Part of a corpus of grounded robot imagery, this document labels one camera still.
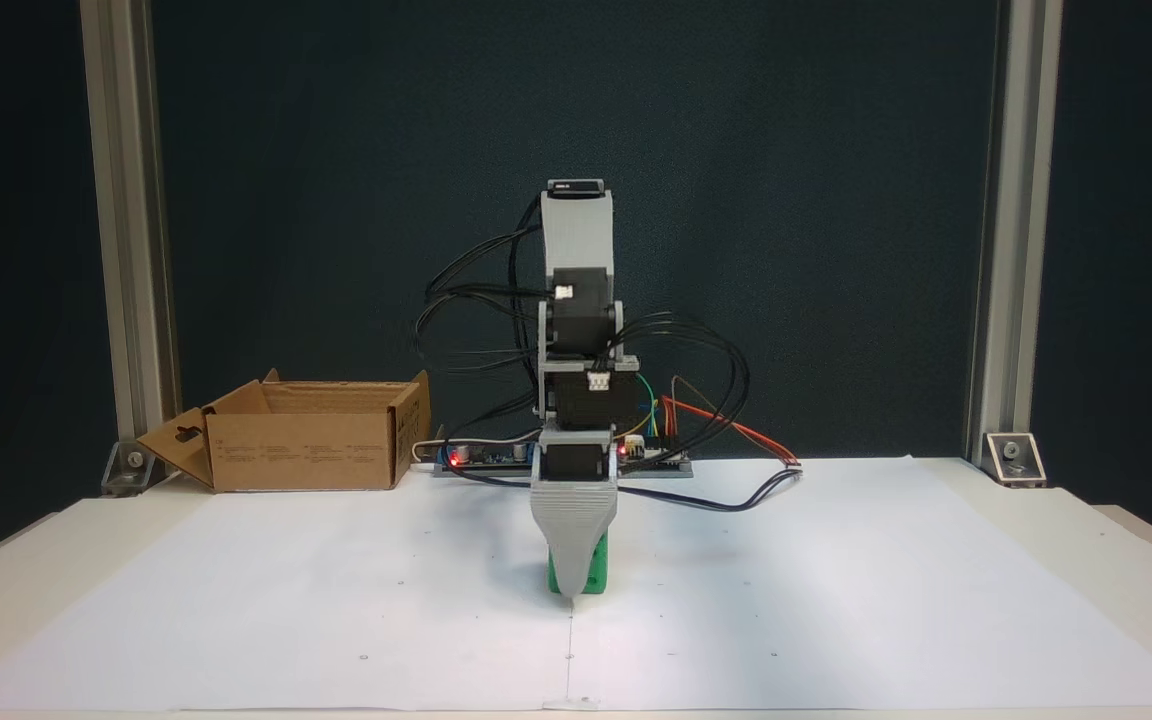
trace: aluminum frame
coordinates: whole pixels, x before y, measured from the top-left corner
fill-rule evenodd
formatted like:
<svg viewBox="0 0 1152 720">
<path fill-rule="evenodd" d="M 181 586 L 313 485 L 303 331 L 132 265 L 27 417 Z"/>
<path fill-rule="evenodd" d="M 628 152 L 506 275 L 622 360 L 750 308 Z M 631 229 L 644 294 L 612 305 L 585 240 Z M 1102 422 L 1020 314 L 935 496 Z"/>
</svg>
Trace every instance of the aluminum frame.
<svg viewBox="0 0 1152 720">
<path fill-rule="evenodd" d="M 1056 116 L 1062 0 L 1011 0 L 1005 74 L 990 150 L 972 384 L 964 457 L 978 468 L 984 437 L 1029 432 Z"/>
<path fill-rule="evenodd" d="M 109 358 L 123 441 L 174 418 L 180 372 L 147 0 L 81 0 Z"/>
</svg>

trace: circuit board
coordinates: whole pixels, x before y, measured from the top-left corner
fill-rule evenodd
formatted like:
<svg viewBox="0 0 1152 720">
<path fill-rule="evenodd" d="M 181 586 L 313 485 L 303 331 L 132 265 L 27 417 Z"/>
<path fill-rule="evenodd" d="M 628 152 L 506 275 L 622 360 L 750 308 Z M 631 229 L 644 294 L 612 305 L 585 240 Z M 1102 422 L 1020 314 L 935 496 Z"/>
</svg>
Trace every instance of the circuit board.
<svg viewBox="0 0 1152 720">
<path fill-rule="evenodd" d="M 531 460 L 536 452 L 536 442 L 517 442 L 513 445 L 453 445 L 448 455 L 442 446 L 431 446 L 424 456 L 427 462 L 435 462 L 435 478 L 456 477 L 448 464 L 455 465 L 467 473 L 490 475 L 493 478 L 530 478 Z M 623 462 L 644 460 L 662 455 L 666 450 L 645 444 L 621 446 Z M 647 478 L 690 478 L 691 460 L 684 454 L 670 457 L 662 464 L 646 470 L 631 470 L 621 473 L 623 479 Z"/>
</svg>

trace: white table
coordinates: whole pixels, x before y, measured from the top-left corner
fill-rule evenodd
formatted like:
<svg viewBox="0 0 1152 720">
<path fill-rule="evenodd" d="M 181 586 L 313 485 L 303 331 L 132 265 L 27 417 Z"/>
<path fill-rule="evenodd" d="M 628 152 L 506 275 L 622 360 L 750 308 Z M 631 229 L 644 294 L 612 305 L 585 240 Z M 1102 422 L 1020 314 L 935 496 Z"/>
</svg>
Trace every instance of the white table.
<svg viewBox="0 0 1152 720">
<path fill-rule="evenodd" d="M 986 475 L 967 462 L 950 458 L 919 460 L 925 469 L 943 479 L 977 511 L 1020 543 L 1058 577 L 1078 589 L 1098 609 L 1152 652 L 1152 528 L 1129 532 L 1111 516 L 1093 509 L 1061 488 L 998 487 Z M 129 500 L 83 500 L 68 510 L 44 521 L 0 547 L 0 657 L 40 630 L 61 611 L 92 591 L 150 543 L 205 500 L 205 488 L 180 479 L 152 488 Z M 92 682 L 100 682 L 100 667 L 92 667 Z M 15 712 L 0 717 L 68 717 L 60 712 Z M 205 717 L 447 717 L 424 712 L 172 712 L 172 714 L 131 714 L 131 712 L 91 712 L 83 717 L 172 717 L 191 720 Z M 499 714 L 454 714 L 487 717 Z M 567 717 L 562 712 L 520 712 L 514 717 Z M 604 717 L 627 717 L 604 712 Z M 689 717 L 702 720 L 730 717 L 727 711 L 658 712 L 653 717 Z M 1152 719 L 1152 707 L 1052 708 L 993 711 L 763 711 L 749 717 L 794 717 L 794 719 L 867 720 L 914 719 L 914 717 L 963 717 L 991 719 Z"/>
</svg>

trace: red wire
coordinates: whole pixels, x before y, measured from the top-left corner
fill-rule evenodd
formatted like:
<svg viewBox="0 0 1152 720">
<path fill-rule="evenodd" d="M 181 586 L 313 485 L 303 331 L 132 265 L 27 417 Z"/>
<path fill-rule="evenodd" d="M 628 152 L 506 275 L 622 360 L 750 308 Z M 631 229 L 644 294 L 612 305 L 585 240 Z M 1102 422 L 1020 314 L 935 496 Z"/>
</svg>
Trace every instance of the red wire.
<svg viewBox="0 0 1152 720">
<path fill-rule="evenodd" d="M 682 409 L 689 411 L 690 414 L 699 415 L 702 418 L 715 418 L 715 417 L 718 419 L 723 418 L 722 415 L 711 414 L 708 410 L 702 410 L 699 407 L 696 406 L 688 406 L 685 402 L 682 402 L 681 400 L 675 400 L 674 397 L 669 397 L 668 395 L 661 396 L 660 400 L 666 402 L 668 409 L 672 410 L 673 418 L 675 418 L 675 423 L 677 423 L 679 407 L 682 407 Z M 673 425 L 669 425 L 669 416 L 670 414 L 666 414 L 666 425 L 667 425 L 666 434 L 669 434 L 669 429 L 673 427 Z M 760 442 L 764 447 L 767 447 L 768 450 L 772 450 L 773 454 L 780 457 L 781 460 L 790 462 L 790 464 L 795 465 L 799 463 L 799 460 L 790 452 L 790 448 L 787 448 L 781 444 L 774 441 L 774 439 L 764 435 L 764 433 L 758 432 L 758 430 L 751 430 L 740 423 L 733 423 L 732 426 L 736 429 L 737 432 L 740 432 L 742 435 L 753 439 L 753 441 Z"/>
</svg>

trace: green object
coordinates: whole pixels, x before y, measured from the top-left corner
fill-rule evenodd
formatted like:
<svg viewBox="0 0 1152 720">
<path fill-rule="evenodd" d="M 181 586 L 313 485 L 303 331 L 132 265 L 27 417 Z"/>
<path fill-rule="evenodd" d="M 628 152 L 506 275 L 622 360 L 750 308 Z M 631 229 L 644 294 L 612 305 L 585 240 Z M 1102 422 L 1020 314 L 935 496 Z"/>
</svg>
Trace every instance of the green object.
<svg viewBox="0 0 1152 720">
<path fill-rule="evenodd" d="M 655 427 L 655 392 L 652 389 L 652 382 L 639 373 L 639 379 L 643 381 L 643 387 L 647 388 L 647 410 L 652 414 L 652 437 L 660 437 L 659 430 Z"/>
<path fill-rule="evenodd" d="M 558 577 L 554 575 L 554 553 L 550 552 L 550 569 L 545 571 L 550 583 L 550 592 L 558 592 Z M 589 560 L 589 579 L 585 579 L 585 594 L 601 594 L 607 589 L 607 533 L 598 538 L 594 555 Z"/>
</svg>

